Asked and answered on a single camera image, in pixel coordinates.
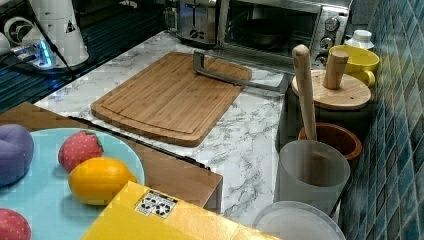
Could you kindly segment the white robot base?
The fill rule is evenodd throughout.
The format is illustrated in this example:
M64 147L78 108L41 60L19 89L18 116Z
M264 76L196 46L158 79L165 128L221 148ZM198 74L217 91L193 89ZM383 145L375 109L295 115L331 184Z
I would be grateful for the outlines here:
M27 0L30 17L12 17L3 27L12 52L40 70L72 68L89 53L77 26L72 0Z

